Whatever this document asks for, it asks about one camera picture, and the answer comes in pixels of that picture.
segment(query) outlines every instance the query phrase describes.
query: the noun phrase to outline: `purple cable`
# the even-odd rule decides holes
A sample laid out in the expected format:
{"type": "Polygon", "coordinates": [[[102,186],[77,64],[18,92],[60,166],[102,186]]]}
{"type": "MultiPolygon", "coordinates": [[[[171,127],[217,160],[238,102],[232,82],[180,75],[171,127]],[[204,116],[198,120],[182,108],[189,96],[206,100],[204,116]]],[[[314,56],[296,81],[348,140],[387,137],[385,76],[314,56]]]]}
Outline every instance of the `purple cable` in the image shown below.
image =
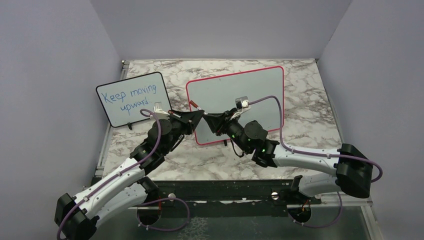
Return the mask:
{"type": "MultiPolygon", "coordinates": [[[[283,141],[283,127],[282,127],[282,125],[283,125],[283,111],[282,111],[282,108],[281,108],[280,101],[278,100],[278,98],[276,96],[272,96],[272,95],[271,96],[266,96],[266,97],[263,97],[263,98],[258,99],[256,101],[251,101],[249,104],[250,105],[257,104],[259,102],[262,102],[263,100],[270,99],[270,98],[275,99],[276,102],[277,102],[277,105],[278,105],[278,110],[279,110],[279,125],[280,125],[280,128],[279,128],[279,139],[281,141],[281,145],[283,146],[283,148],[285,148],[286,150],[288,150],[290,152],[297,153],[297,154],[305,154],[305,155],[310,155],[310,156],[315,156],[315,157],[326,157],[327,158],[327,154],[316,153],[316,152],[309,152],[309,151],[300,151],[300,150],[291,149],[290,147],[288,147],[284,143],[284,141],[283,141]]],[[[371,183],[374,183],[374,182],[378,181],[383,176],[383,169],[382,169],[382,167],[380,165],[378,165],[374,161],[371,161],[371,160],[368,160],[368,159],[365,159],[365,158],[362,158],[362,157],[350,156],[350,155],[344,155],[344,154],[330,154],[329,157],[331,157],[331,158],[347,158],[347,159],[362,161],[362,162],[365,162],[367,164],[371,164],[371,165],[375,166],[378,169],[379,173],[378,173],[378,176],[376,178],[374,178],[374,179],[371,180],[371,183]]]]}
{"type": "MultiPolygon", "coordinates": [[[[156,140],[156,144],[154,145],[153,149],[151,150],[151,152],[143,159],[141,159],[140,161],[134,163],[133,165],[125,168],[124,170],[122,170],[120,173],[124,174],[126,172],[128,172],[130,169],[134,168],[137,165],[140,165],[141,163],[143,163],[146,159],[150,158],[150,156],[152,156],[152,154],[156,151],[156,149],[159,146],[159,142],[161,140],[161,135],[162,135],[162,129],[161,129],[161,124],[159,122],[159,118],[155,115],[155,113],[153,113],[152,111],[148,110],[148,109],[141,109],[140,113],[141,115],[145,116],[145,117],[149,117],[149,115],[146,115],[143,113],[143,111],[148,112],[150,115],[152,115],[154,117],[154,119],[156,120],[157,123],[157,140],[156,140]]],[[[87,195],[87,198],[90,199],[94,194],[96,194],[100,189],[102,189],[105,185],[107,185],[108,183],[110,183],[112,180],[114,180],[115,178],[117,178],[118,175],[115,174],[112,177],[110,177],[109,179],[107,179],[106,181],[104,181],[100,186],[98,186],[96,189],[94,189],[91,193],[89,193],[87,195]]],[[[69,219],[69,217],[71,216],[71,214],[79,207],[81,206],[81,204],[83,204],[85,202],[84,199],[82,199],[81,201],[79,201],[75,206],[73,206],[73,208],[70,209],[70,211],[65,215],[65,217],[63,218],[62,222],[60,223],[59,226],[59,230],[57,231],[57,240],[67,240],[68,238],[61,238],[61,232],[62,229],[64,229],[65,223],[67,222],[67,220],[69,219]]]]}
{"type": "Polygon", "coordinates": [[[139,215],[137,214],[138,223],[141,226],[143,226],[147,229],[153,229],[153,230],[158,230],[158,231],[162,231],[162,232],[174,232],[174,231],[180,230],[180,229],[184,228],[185,226],[187,226],[187,224],[189,224],[189,221],[190,221],[190,208],[187,205],[187,203],[180,198],[166,197],[166,198],[161,198],[161,199],[157,199],[157,200],[154,200],[154,201],[145,202],[143,204],[140,204],[140,206],[146,206],[146,205],[154,204],[154,203],[165,201],[165,200],[177,200],[177,201],[181,202],[182,204],[184,204],[185,208],[187,209],[187,219],[185,220],[185,222],[181,226],[175,227],[175,228],[170,228],[170,229],[164,229],[164,228],[158,228],[158,227],[154,227],[154,226],[150,226],[150,225],[144,225],[142,223],[142,221],[140,220],[139,215]]]}
{"type": "Polygon", "coordinates": [[[343,203],[342,203],[342,196],[340,196],[340,193],[337,192],[338,195],[338,199],[340,200],[340,209],[338,210],[338,215],[334,218],[334,220],[330,223],[327,223],[325,225],[322,226],[312,226],[312,225],[308,225],[308,224],[302,224],[301,222],[296,221],[290,214],[288,215],[296,224],[301,225],[302,227],[307,227],[310,229],[323,229],[326,227],[330,227],[331,225],[337,223],[340,220],[340,217],[342,216],[342,212],[343,212],[343,203]]]}

